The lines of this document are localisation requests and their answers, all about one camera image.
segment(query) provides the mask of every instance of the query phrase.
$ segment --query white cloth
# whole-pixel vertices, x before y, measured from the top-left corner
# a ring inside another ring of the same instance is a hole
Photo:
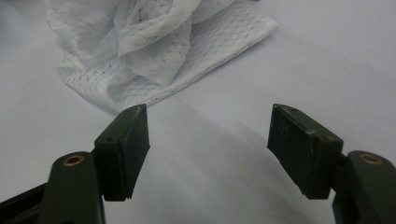
[[[64,83],[115,110],[180,91],[276,23],[243,0],[49,0]]]

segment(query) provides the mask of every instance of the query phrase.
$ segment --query brass screw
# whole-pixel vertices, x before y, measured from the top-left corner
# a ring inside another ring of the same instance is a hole
[[[84,157],[80,155],[70,156],[64,159],[64,166],[74,166],[84,161]]]
[[[379,159],[379,158],[378,158],[377,156],[375,156],[375,155],[368,154],[368,153],[361,154],[361,159],[362,159],[364,162],[369,163],[369,164],[372,164],[372,165],[380,165],[380,164],[382,164],[381,159]]]

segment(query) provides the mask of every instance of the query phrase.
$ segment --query white table surface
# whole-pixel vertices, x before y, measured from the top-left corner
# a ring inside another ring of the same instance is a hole
[[[261,43],[148,108],[151,149],[132,200],[107,223],[334,223],[266,148],[272,104],[396,162],[396,3],[266,0]],[[47,181],[64,154],[91,151],[116,117],[56,74],[57,37],[39,0],[0,1],[0,202]]]

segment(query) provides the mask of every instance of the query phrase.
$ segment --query white mesh fabric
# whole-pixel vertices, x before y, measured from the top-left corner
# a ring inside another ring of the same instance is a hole
[[[184,89],[276,27],[243,0],[104,2],[50,0],[49,25],[65,41],[63,81],[118,111]]]

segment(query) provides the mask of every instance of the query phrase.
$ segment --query crumpled fabric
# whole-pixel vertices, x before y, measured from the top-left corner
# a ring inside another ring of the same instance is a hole
[[[276,28],[243,0],[48,0],[48,23],[64,83],[117,111],[186,88]]]

